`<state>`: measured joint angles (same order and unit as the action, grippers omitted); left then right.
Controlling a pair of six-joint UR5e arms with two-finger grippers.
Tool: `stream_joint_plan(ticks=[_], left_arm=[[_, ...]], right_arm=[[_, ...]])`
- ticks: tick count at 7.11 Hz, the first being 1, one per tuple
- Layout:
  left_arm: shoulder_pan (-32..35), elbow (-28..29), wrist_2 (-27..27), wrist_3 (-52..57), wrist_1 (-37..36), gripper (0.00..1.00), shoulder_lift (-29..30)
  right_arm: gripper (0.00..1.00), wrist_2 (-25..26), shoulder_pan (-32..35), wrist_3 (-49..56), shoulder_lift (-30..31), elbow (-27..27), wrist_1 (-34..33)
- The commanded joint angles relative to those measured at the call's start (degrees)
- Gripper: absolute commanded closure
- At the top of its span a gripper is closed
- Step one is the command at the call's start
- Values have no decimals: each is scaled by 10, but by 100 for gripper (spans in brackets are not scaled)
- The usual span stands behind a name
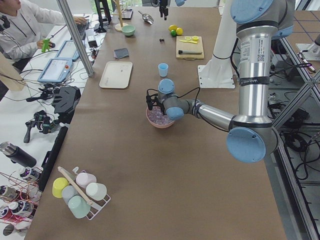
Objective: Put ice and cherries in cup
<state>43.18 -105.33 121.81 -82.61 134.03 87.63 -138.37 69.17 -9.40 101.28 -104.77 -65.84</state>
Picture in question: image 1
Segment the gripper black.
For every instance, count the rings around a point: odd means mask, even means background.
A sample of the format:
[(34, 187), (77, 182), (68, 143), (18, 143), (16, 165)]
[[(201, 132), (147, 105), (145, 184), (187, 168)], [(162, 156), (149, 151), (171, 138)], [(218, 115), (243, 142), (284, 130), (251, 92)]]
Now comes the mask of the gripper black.
[(164, 20), (167, 20), (168, 16), (168, 0), (159, 0), (159, 12), (164, 14)]
[(154, 99), (154, 103), (155, 103), (156, 107), (160, 107), (160, 110), (161, 110), (162, 114), (165, 114), (165, 107), (164, 107), (162, 101), (159, 100), (158, 98), (155, 98)]

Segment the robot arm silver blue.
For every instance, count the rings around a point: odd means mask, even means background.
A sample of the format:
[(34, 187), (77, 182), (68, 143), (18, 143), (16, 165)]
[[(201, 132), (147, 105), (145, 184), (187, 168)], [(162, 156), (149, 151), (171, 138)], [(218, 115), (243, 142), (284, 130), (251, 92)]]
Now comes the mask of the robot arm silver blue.
[(293, 31), (293, 0), (229, 0), (222, 15), (215, 48), (226, 39), (224, 53), (215, 59), (224, 62), (240, 47), (239, 108), (233, 115), (198, 99), (184, 99), (175, 93), (171, 79), (162, 79), (158, 92), (147, 95), (149, 109), (155, 106), (172, 121), (191, 114), (228, 133), (227, 149), (237, 160), (254, 163), (272, 153), (278, 137), (268, 117), (271, 43)]
[[(185, 4), (185, 0), (175, 0), (174, 2), (178, 7)], [(169, 15), (169, 9), (168, 9), (169, 1), (168, 0), (151, 0), (150, 3), (152, 7), (158, 8), (160, 12), (160, 17), (166, 21)]]

